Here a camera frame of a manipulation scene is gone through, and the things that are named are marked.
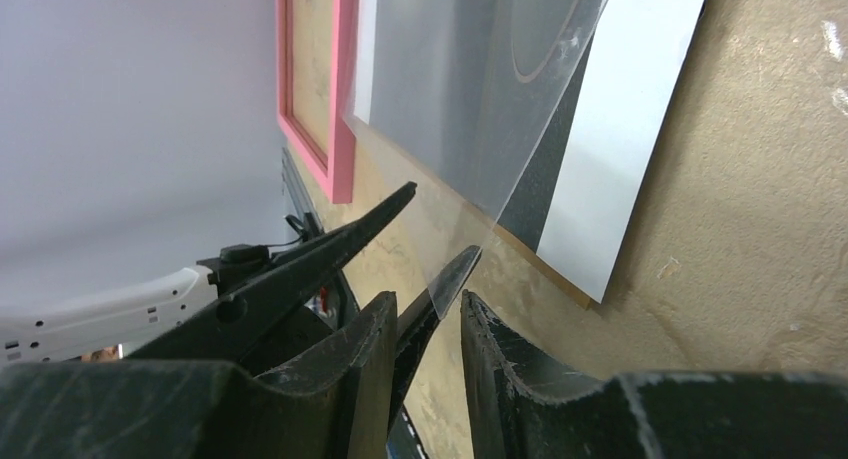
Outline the pink picture frame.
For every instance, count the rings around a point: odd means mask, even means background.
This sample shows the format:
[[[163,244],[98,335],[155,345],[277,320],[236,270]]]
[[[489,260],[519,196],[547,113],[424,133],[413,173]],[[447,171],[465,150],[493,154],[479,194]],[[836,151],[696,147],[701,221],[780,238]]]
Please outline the pink picture frame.
[[[353,198],[355,136],[345,122],[356,52],[358,0],[332,0],[329,134],[319,147],[294,112],[294,0],[275,0],[277,122],[333,204]]]

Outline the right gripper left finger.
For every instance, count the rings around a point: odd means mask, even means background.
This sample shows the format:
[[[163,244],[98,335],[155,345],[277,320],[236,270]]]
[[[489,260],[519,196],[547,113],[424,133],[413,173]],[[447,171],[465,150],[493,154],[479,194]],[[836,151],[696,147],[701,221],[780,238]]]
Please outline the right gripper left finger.
[[[259,376],[221,361],[22,363],[1,376],[5,458],[379,458],[395,295]]]

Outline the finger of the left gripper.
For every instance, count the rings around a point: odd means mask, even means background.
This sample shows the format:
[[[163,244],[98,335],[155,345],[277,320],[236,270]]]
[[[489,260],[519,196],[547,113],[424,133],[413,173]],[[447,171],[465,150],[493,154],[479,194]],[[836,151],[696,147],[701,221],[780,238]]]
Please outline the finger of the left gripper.
[[[389,429],[404,400],[429,341],[476,267],[481,248],[471,245],[444,265],[436,277],[398,318]]]
[[[239,244],[197,261],[211,289],[203,306],[132,358],[243,359],[384,230],[416,189],[408,182],[360,219],[283,252]]]

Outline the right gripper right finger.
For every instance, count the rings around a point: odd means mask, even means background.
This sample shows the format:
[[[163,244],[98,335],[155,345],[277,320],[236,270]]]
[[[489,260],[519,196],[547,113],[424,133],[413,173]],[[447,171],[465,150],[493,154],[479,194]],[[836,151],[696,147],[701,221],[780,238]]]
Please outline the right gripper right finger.
[[[847,382],[817,372],[638,371],[596,380],[461,298],[478,458],[843,458]]]

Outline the photo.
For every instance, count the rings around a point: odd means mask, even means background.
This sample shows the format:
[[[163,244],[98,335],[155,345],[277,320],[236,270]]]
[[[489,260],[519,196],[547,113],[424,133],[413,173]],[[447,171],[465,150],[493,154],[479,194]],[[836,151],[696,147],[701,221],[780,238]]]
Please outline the photo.
[[[497,222],[601,302],[705,0],[608,0]]]

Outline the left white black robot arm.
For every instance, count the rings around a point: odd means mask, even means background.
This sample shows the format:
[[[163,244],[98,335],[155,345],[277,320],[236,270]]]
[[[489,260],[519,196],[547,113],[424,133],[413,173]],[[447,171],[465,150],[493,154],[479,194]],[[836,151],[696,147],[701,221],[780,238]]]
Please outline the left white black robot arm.
[[[88,441],[237,429],[280,435],[384,429],[439,324],[426,292],[403,312],[379,294],[348,325],[308,300],[412,201],[407,183],[360,219],[295,248],[236,245],[215,258],[53,311],[1,321],[1,436]]]

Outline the clear acrylic glazing sheet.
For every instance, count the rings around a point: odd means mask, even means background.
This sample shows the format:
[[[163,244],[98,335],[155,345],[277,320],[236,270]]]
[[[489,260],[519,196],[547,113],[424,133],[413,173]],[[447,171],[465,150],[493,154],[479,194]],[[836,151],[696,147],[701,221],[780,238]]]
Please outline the clear acrylic glazing sheet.
[[[347,122],[375,128],[498,220],[607,1],[358,0]],[[385,143],[360,143],[388,184],[417,185],[405,220],[427,286],[482,248],[491,232],[458,202]]]

